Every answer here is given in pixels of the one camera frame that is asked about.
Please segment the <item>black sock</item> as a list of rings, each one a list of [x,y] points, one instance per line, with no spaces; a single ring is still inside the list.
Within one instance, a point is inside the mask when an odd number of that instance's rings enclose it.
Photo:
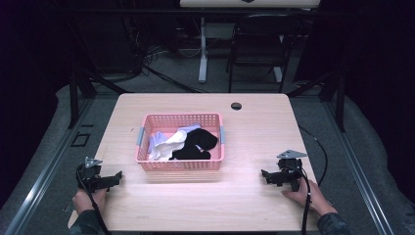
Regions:
[[[187,134],[184,147],[174,151],[170,159],[179,161],[209,160],[209,150],[213,149],[217,142],[218,138],[209,131],[197,128]]]

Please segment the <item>black folding chair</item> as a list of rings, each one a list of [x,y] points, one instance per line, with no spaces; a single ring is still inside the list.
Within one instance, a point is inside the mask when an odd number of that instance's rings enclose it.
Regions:
[[[232,91],[235,67],[268,67],[281,70],[282,91],[293,45],[303,23],[299,17],[252,14],[239,19],[233,27],[227,62],[228,92]]]

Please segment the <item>person's right hand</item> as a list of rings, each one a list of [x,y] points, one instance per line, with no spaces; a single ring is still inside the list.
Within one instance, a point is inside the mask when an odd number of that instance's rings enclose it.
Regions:
[[[297,192],[284,190],[282,194],[291,200],[306,205],[309,202],[309,207],[314,210],[319,216],[329,212],[336,212],[336,210],[327,202],[318,185],[312,180],[299,180],[299,190]]]

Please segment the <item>black metal frame stand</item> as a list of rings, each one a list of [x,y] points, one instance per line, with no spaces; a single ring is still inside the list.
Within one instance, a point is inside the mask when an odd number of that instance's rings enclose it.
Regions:
[[[69,102],[70,102],[70,123],[69,128],[73,128],[79,119],[79,102],[78,92],[86,99],[94,99],[97,95],[97,91],[94,88],[92,81],[104,85],[105,87],[113,90],[118,95],[127,93],[127,90],[115,85],[114,83],[106,80],[102,76],[87,69],[75,69],[72,71],[69,80]]]
[[[321,77],[308,81],[305,85],[288,93],[290,98],[297,97],[317,84],[322,84],[323,87],[318,95],[321,102],[331,102],[334,95],[336,97],[335,108],[335,123],[341,132],[345,132],[344,126],[344,111],[346,99],[346,71],[334,70],[330,71]]]

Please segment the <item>white desk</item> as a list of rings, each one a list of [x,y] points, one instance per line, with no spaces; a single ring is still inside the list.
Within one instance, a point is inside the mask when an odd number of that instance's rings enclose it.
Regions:
[[[274,10],[317,9],[321,0],[180,0],[185,10]],[[232,23],[211,23],[206,17],[200,19],[201,60],[199,82],[207,82],[208,39],[230,39]]]

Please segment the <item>person's left hand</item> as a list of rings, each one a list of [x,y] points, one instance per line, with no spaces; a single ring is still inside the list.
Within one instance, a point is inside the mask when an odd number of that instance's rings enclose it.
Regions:
[[[106,189],[100,189],[92,193],[92,199],[96,203],[100,212],[102,212],[105,208],[105,201],[107,196]],[[90,200],[88,194],[85,190],[78,189],[74,196],[72,197],[73,205],[75,207],[75,211],[78,214],[81,214],[85,211],[91,211],[94,209],[93,203]]]

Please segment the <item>white sock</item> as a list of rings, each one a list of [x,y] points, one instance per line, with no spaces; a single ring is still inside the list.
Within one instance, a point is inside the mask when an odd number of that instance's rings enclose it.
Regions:
[[[156,144],[150,153],[151,161],[168,161],[174,151],[181,150],[185,145],[187,133],[183,130],[176,131],[163,143]]]

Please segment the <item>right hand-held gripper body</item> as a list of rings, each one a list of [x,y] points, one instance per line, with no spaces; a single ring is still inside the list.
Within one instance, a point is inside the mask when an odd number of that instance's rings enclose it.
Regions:
[[[299,179],[302,177],[302,161],[301,158],[306,157],[305,153],[294,150],[286,150],[279,154],[277,165],[280,171],[276,173],[274,179],[279,179],[284,183],[289,183],[294,192],[300,188]]]

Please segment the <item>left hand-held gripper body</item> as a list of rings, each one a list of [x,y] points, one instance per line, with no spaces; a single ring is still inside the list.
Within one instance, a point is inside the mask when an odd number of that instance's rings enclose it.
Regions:
[[[76,168],[76,180],[79,189],[94,193],[98,189],[109,190],[112,187],[110,177],[101,177],[101,161],[86,157],[83,164]]]

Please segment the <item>pink plastic basket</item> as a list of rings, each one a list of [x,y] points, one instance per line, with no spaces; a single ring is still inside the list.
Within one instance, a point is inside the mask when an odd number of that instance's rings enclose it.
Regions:
[[[149,159],[150,137],[157,131],[169,138],[178,131],[179,127],[195,123],[218,138],[216,146],[209,150],[209,160],[151,161]],[[148,114],[144,117],[138,134],[135,160],[145,170],[218,170],[223,159],[224,130],[220,114]]]

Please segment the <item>lavender sock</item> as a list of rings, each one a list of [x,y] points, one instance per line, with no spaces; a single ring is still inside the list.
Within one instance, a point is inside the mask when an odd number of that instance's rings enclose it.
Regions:
[[[182,126],[178,128],[178,131],[183,130],[186,133],[189,133],[195,129],[200,128],[201,126],[198,123],[195,123],[193,125],[188,126]],[[151,153],[153,151],[153,148],[156,144],[163,143],[167,140],[167,137],[160,131],[157,131],[154,135],[150,137],[150,143],[149,143],[149,149],[148,153]]]

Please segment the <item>aluminium floor rail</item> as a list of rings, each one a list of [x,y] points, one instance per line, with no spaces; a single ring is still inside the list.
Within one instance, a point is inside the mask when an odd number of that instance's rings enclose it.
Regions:
[[[380,235],[395,235],[385,212],[381,207],[378,197],[373,191],[373,188],[371,187],[368,178],[363,171],[360,161],[358,160],[357,155],[349,142],[347,134],[342,132],[337,125],[334,108],[328,102],[323,102],[322,107],[328,116],[329,122],[331,123],[337,138],[340,140],[341,145],[346,152],[347,165],[351,171],[355,184],[359,189],[366,208],[378,230],[378,233]]]
[[[97,149],[95,110],[94,100],[82,102],[79,120],[67,128],[67,105],[58,106],[17,189],[0,210],[0,235],[68,235],[75,169]]]

